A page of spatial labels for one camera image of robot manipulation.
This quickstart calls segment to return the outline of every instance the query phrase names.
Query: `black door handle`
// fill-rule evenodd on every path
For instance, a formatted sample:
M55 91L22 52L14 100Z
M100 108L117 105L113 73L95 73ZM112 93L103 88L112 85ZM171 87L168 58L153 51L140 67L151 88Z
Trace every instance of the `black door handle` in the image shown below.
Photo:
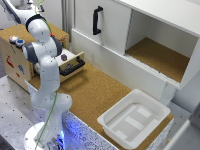
M77 69L79 69L79 68L81 68L82 66L85 65L85 62L82 59L80 59L79 56L77 57L77 61L79 62L79 64L72 67L72 68L61 70L60 67L59 67L60 75L67 76L67 75L73 73L74 71L76 71Z
M97 28L98 24L98 12L102 11L103 8L101 6L98 6L97 9L94 10L93 14L93 35L97 35L101 33L101 30Z

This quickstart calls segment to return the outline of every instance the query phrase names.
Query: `cork surface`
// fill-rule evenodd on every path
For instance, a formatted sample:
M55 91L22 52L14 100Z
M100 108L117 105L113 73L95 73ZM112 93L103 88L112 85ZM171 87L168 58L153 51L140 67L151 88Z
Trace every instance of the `cork surface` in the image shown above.
M54 25L50 24L52 33L55 35L57 39L62 39L65 36L69 36L66 32L62 31L61 29L55 27ZM0 31L0 37L7 42L10 42L10 36L17 35L19 39L25 40L26 43L35 42L35 39L32 37L30 33L26 30L24 25L15 25L4 30Z
M29 83L39 89L39 76L30 80ZM73 105L70 111L120 150L123 150L104 133L97 118L130 93L131 89L86 63L84 70L61 83L58 92L71 95ZM172 119L173 115L169 115L137 150L147 148Z
M166 76L181 82L190 59L149 38L145 38L126 53Z

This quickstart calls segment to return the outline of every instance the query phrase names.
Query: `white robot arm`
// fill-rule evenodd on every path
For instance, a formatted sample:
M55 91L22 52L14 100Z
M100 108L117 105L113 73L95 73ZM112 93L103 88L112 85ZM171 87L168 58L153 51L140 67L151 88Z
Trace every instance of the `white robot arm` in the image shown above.
M27 60L40 65L41 86L38 92L31 97L31 103L36 108L46 110L47 121L54 105L54 97L56 95L54 92L60 86L59 67L54 57L61 54L62 45L58 39L50 36L44 18L40 14L35 13L35 6L31 0L0 0L0 4L15 22L25 25L27 31L36 39L36 42L26 44L22 49ZM25 8L25 5L28 10L17 9L21 6ZM62 113L71 106L72 99L69 95L57 94L55 107L44 132L43 127L35 137L35 143L37 143L43 132L38 145L41 149L49 150L49 143L55 142L55 139L63 130Z

